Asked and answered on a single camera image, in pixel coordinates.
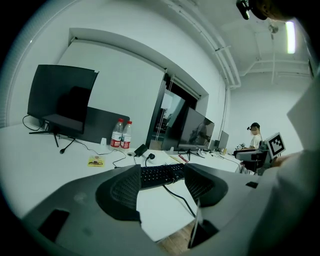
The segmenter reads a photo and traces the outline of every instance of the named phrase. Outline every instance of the computer monitor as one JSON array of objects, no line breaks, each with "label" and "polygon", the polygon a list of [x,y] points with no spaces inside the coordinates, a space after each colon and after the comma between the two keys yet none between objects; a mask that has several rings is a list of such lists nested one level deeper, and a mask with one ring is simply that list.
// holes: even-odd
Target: computer monitor
[{"label": "computer monitor", "polygon": [[179,148],[207,149],[214,131],[215,124],[191,107],[188,108]]},{"label": "computer monitor", "polygon": [[226,149],[228,144],[229,134],[222,131],[220,136],[220,141],[218,145],[218,149]]},{"label": "computer monitor", "polygon": [[48,123],[54,134],[83,134],[88,102],[98,73],[74,66],[38,65],[27,114]]}]

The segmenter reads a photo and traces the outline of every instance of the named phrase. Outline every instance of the plastic bottle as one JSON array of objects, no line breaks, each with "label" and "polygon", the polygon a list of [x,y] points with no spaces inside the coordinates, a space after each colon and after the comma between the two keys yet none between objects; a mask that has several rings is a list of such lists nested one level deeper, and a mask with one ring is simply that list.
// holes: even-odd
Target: plastic bottle
[{"label": "plastic bottle", "polygon": [[130,142],[131,142],[131,125],[132,122],[128,121],[126,126],[124,127],[122,139],[121,139],[121,148],[127,150],[130,148]]},{"label": "plastic bottle", "polygon": [[124,131],[124,120],[119,118],[118,122],[116,123],[112,136],[111,136],[111,142],[110,142],[110,147],[111,148],[119,148],[120,143],[121,143],[121,137],[122,133]]}]

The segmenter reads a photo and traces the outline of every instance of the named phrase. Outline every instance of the ceiling light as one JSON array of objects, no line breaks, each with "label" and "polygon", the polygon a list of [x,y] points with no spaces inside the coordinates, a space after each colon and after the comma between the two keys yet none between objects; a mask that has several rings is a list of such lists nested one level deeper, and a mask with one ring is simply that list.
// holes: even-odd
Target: ceiling light
[{"label": "ceiling light", "polygon": [[285,27],[288,40],[288,54],[294,54],[296,52],[295,24],[292,21],[288,21],[285,23]]}]

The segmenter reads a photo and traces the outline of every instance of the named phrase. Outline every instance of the desk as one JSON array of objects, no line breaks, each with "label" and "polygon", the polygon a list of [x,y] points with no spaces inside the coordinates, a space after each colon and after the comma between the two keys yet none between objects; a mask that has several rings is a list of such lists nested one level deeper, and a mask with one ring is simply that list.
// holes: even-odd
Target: desk
[{"label": "desk", "polygon": [[[70,140],[58,140],[57,148],[53,135],[29,132],[22,124],[0,129],[0,181],[3,194],[18,218],[23,218],[28,211],[62,185],[111,170],[114,168],[112,162],[124,157],[121,152],[115,151],[104,156],[105,167],[88,167],[88,159],[95,153],[88,151],[83,145],[74,142],[64,154],[60,154],[60,149],[66,147]],[[110,151],[96,143],[82,142],[98,153]],[[149,159],[148,166],[176,163],[166,152],[156,150],[148,150],[143,156],[136,157],[136,163],[145,166],[145,159],[149,153],[155,154],[155,159]],[[191,156],[190,162],[228,172],[239,169],[234,162],[208,153],[204,156],[205,158]],[[239,163],[232,156],[224,157]],[[118,167],[134,165],[134,159],[127,156],[115,164]],[[167,187],[184,197],[192,210],[197,211],[197,206],[183,180]],[[163,187],[140,191],[137,197],[137,211],[140,212],[142,229],[153,241],[175,233],[194,220],[185,203],[169,194]]]}]

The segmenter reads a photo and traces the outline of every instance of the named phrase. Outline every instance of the keyboard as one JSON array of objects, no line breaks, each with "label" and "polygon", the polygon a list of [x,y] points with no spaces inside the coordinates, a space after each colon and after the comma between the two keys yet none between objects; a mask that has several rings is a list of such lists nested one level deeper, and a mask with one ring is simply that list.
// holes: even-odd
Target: keyboard
[{"label": "keyboard", "polygon": [[141,167],[141,190],[171,184],[184,178],[183,163]]}]

